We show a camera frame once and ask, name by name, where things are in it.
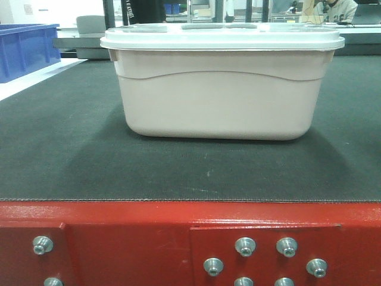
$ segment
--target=beige plastic container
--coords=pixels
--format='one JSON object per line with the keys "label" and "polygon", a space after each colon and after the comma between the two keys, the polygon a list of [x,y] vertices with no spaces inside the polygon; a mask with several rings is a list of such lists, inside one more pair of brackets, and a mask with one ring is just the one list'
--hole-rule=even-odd
{"label": "beige plastic container", "polygon": [[135,132],[289,140],[310,128],[344,39],[304,24],[141,24],[110,29],[101,45]]}

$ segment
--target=white plastic lid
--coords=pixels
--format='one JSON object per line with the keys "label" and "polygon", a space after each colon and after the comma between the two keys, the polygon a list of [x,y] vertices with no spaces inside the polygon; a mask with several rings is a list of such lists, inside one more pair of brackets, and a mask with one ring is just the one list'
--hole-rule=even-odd
{"label": "white plastic lid", "polygon": [[302,23],[137,24],[107,30],[101,46],[171,51],[329,51],[344,47],[344,38],[336,29]]}

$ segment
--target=hex bolt head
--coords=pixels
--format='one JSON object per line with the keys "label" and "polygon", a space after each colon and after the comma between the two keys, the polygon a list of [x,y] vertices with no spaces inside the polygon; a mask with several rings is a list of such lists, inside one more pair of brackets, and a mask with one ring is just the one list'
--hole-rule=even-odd
{"label": "hex bolt head", "polygon": [[254,282],[248,277],[241,277],[234,281],[234,286],[254,286]]}
{"label": "hex bolt head", "polygon": [[51,277],[45,280],[43,286],[64,286],[64,284],[58,278]]}
{"label": "hex bolt head", "polygon": [[293,280],[291,280],[290,278],[284,277],[275,281],[274,286],[294,286],[294,285],[293,285]]}
{"label": "hex bolt head", "polygon": [[296,255],[298,243],[291,237],[282,238],[276,243],[276,250],[285,257],[293,257]]}
{"label": "hex bolt head", "polygon": [[209,258],[204,262],[204,269],[209,276],[218,276],[224,269],[224,263],[218,258]]}
{"label": "hex bolt head", "polygon": [[37,255],[43,255],[47,252],[52,251],[53,241],[48,237],[36,237],[33,240],[33,251]]}
{"label": "hex bolt head", "polygon": [[322,278],[326,276],[328,264],[323,259],[316,258],[308,262],[305,268],[309,274]]}
{"label": "hex bolt head", "polygon": [[254,252],[256,246],[255,241],[250,237],[242,237],[236,241],[235,248],[241,256],[249,257]]}

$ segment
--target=plastic storage container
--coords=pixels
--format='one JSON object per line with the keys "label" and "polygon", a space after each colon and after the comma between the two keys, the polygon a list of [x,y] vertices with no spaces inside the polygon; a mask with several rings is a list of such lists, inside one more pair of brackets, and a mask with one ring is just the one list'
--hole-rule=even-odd
{"label": "plastic storage container", "polygon": [[0,24],[0,83],[61,61],[57,24]]}
{"label": "plastic storage container", "polygon": [[295,139],[344,39],[289,23],[141,24],[101,39],[127,124],[148,136]]}

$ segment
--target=blue bin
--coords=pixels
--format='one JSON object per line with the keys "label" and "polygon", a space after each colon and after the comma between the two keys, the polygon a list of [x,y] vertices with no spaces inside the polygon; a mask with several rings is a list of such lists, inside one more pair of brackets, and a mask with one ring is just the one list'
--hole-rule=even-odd
{"label": "blue bin", "polygon": [[172,5],[171,4],[164,4],[164,7],[165,7],[165,13],[167,15],[171,15],[172,14]]}
{"label": "blue bin", "polygon": [[173,4],[172,5],[173,14],[177,15],[180,13],[180,4]]}
{"label": "blue bin", "polygon": [[0,24],[0,83],[61,61],[58,24]]}

